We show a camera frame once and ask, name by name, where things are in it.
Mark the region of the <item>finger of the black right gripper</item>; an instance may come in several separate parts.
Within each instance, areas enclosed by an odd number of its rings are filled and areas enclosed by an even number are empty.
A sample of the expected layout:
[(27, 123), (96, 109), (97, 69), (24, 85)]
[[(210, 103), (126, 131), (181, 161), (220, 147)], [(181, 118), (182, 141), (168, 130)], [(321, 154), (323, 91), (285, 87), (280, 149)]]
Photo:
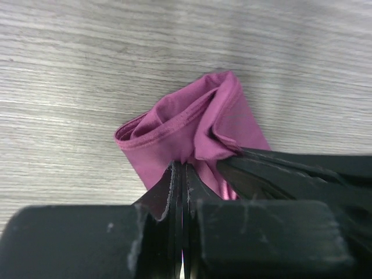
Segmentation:
[(261, 159), (230, 157), (217, 163), (218, 170), (240, 195), (247, 197), (248, 185), (276, 199), (325, 203), (348, 232), (371, 232), (371, 190), (305, 171), (277, 166)]
[(355, 186), (371, 185), (371, 155), (295, 154), (261, 149), (243, 149), (245, 158), (258, 156), (277, 166), (305, 171), (318, 177), (339, 175), (338, 181)]

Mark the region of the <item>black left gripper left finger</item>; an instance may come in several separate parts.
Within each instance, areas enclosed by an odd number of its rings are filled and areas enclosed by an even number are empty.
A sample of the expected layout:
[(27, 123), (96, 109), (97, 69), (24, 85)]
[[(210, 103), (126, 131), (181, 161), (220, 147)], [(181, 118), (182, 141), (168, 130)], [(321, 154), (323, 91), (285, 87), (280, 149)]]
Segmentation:
[(44, 205), (1, 236), (2, 278), (179, 278), (182, 166), (131, 205)]

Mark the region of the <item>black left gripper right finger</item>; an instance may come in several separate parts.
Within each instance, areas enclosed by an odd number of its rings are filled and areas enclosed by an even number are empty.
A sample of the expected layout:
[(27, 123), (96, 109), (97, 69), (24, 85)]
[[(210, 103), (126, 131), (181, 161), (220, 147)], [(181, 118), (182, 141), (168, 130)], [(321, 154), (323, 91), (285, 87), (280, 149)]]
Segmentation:
[(186, 278), (353, 278), (356, 261), (316, 201), (224, 201), (184, 172)]

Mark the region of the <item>magenta satin napkin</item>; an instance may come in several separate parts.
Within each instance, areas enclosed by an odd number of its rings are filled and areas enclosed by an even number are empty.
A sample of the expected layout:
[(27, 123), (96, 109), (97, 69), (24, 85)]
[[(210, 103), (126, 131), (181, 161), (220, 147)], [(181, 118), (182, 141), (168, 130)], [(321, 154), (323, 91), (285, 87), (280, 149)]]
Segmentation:
[(164, 96), (119, 127), (115, 141), (147, 189), (178, 161), (192, 164), (200, 179), (225, 200), (237, 194), (217, 171), (217, 161), (242, 148), (269, 149), (231, 71), (206, 74)]

